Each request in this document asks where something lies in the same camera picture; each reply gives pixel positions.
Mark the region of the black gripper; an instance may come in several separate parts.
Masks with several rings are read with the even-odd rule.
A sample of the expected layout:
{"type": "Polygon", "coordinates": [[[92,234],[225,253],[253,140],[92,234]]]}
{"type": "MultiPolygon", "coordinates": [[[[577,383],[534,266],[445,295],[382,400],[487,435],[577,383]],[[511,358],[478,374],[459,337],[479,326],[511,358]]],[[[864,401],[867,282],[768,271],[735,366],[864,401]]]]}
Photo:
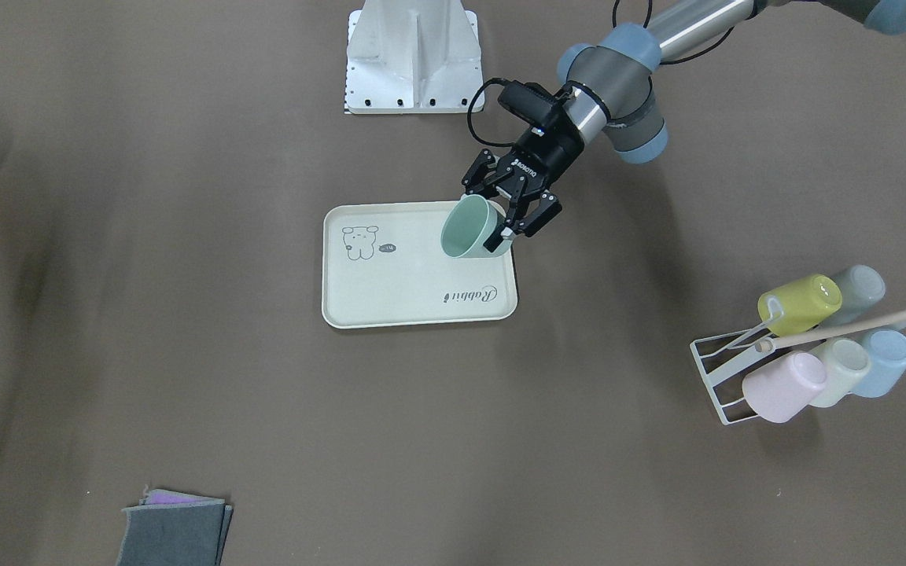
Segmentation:
{"type": "Polygon", "coordinates": [[[532,128],[503,156],[491,149],[479,151],[463,176],[464,196],[501,196],[510,201],[507,214],[485,234],[486,252],[504,253],[511,241],[535,236],[563,211],[560,198],[548,189],[585,148],[581,135],[569,128],[543,134],[532,128]]]}

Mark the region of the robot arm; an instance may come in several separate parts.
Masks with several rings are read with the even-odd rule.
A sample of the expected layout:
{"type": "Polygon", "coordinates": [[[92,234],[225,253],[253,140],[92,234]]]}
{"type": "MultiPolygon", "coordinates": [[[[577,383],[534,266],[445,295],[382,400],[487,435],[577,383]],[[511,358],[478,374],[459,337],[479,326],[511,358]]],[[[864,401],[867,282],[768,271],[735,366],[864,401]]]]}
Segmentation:
{"type": "Polygon", "coordinates": [[[464,194],[441,241],[453,258],[506,253],[515,237],[536,235],[562,210],[551,186],[604,134],[627,164],[647,164],[665,150],[668,127],[652,75],[719,46],[768,1],[680,1],[642,23],[617,23],[598,44],[569,47],[558,61],[557,92],[538,83],[489,79],[499,104],[526,130],[495,156],[486,142],[462,179],[464,194]]]}

